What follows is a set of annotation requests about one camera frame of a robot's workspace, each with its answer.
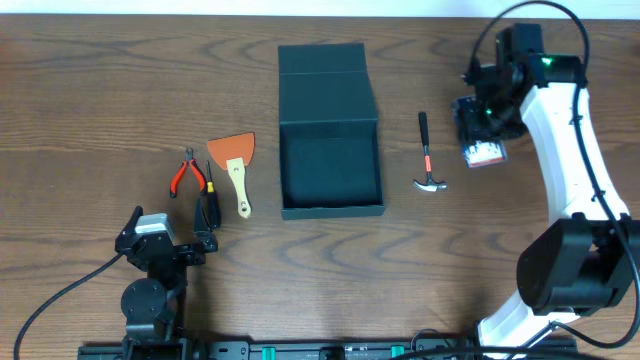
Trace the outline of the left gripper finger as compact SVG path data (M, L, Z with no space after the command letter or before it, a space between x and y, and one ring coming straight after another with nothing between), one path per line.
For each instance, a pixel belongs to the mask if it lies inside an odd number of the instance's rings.
M198 198L196 200L195 213L194 213L194 232L209 233L210 231L211 231L211 227L209 225L205 208L203 207L202 200Z
M126 223L125 227L122 230L123 236L127 237L135 233L135 227L138 223L139 218L143 214L144 214L143 208L141 206L136 206L129 221Z

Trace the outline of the blue screwdriver set package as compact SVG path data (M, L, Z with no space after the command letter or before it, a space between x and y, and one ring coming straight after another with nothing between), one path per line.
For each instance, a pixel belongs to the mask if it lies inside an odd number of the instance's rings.
M456 99L452 104L457 139L468 168L479 168L505 162L508 159L501 140L474 140L472 126L479 120L474 96Z

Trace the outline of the orange scraper wooden handle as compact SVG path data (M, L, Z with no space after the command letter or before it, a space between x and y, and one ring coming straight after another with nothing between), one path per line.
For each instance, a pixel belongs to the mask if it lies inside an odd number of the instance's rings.
M229 175L237 198L238 214L248 219L252 208L246 190L246 168L255 150L253 132L212 139L207 149L214 162Z

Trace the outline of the small claw hammer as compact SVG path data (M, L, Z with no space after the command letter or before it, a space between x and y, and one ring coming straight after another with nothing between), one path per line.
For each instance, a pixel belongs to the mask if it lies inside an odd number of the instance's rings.
M424 156L426 181L419 182L418 180L413 180L413 184L417 189L424 192L446 191L448 189L448 185L446 184L445 181L438 182L433 179L431 157L430 157L428 118L425 112L420 112L418 114L418 124L419 124L420 136L421 136L423 156Z

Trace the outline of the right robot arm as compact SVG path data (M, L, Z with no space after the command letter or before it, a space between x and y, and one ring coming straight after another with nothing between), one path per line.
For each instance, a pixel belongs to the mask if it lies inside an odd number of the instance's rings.
M472 60L472 96L453 104L467 155L530 134L547 193L549 228L519 257L514 294L477 326L483 347L530 347L617 306L639 273L639 223L618 195L589 114L584 66L548 55L537 24L496 36L496 62Z

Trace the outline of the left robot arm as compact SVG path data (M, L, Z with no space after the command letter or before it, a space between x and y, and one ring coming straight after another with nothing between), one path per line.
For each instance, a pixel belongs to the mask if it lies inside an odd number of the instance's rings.
M203 265L218 243L201 201L196 202L194 235L186 245L173 242L165 213L145 215L135 208L115 240L115 250L146 274L132 282L121 297L126 317L122 341L125 360L206 359L207 346L185 334L187 269Z

